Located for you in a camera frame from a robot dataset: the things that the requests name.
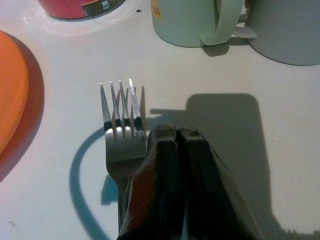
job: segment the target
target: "white tabletop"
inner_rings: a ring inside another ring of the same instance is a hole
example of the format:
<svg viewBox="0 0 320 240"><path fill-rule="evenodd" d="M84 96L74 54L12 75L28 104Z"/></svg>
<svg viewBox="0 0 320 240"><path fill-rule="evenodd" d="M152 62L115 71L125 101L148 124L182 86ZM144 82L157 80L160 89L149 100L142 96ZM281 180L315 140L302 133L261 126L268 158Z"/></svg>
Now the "white tabletop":
<svg viewBox="0 0 320 240"><path fill-rule="evenodd" d="M12 153L0 162L1 240L116 239L99 82L108 95L108 80L128 87L128 77L139 98L144 86L148 130L172 123L203 132L266 239L320 231L319 65L278 63L241 39L170 45L142 0L81 22L54 20L36 0L2 0L0 30L32 51L44 83L33 141L18 159Z"/></svg>

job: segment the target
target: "can label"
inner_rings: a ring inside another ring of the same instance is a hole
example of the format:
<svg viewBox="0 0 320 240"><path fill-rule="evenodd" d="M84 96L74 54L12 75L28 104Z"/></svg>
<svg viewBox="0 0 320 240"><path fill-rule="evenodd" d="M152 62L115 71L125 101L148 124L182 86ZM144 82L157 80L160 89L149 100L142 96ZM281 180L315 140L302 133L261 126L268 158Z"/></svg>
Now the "can label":
<svg viewBox="0 0 320 240"><path fill-rule="evenodd" d="M125 0L38 0L46 13L61 20L89 19L106 14Z"/></svg>

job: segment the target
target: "mug handle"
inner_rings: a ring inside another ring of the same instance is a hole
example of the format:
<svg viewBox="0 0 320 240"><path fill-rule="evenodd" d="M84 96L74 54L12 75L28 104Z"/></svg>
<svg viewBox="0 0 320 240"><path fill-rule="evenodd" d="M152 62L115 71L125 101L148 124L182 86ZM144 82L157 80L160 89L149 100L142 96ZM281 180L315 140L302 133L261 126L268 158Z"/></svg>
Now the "mug handle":
<svg viewBox="0 0 320 240"><path fill-rule="evenodd" d="M245 0L221 0L220 16L216 30L215 32L200 35L200 40L203 44L216 45L225 43L232 34L245 39L251 39L257 36L252 28L237 26L244 1Z"/></svg>

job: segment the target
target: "orange plate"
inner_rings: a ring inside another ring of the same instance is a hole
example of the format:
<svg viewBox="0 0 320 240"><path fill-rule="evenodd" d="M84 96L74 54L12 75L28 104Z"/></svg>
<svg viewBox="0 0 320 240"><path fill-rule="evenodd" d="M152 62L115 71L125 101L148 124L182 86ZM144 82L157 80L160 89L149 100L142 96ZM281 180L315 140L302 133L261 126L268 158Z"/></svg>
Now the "orange plate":
<svg viewBox="0 0 320 240"><path fill-rule="evenodd" d="M0 153L20 122L28 86L27 64L19 47L0 31Z"/></svg>

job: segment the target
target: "mug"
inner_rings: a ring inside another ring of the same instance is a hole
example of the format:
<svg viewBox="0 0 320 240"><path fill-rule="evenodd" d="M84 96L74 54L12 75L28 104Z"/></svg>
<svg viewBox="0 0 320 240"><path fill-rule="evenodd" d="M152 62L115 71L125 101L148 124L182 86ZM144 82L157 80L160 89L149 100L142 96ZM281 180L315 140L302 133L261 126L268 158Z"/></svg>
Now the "mug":
<svg viewBox="0 0 320 240"><path fill-rule="evenodd" d="M320 64L320 0L254 0L246 23L262 55L292 65Z"/></svg>
<svg viewBox="0 0 320 240"><path fill-rule="evenodd" d="M157 35L182 47L222 44L232 34L255 38L250 27L237 27L244 0L151 0Z"/></svg>

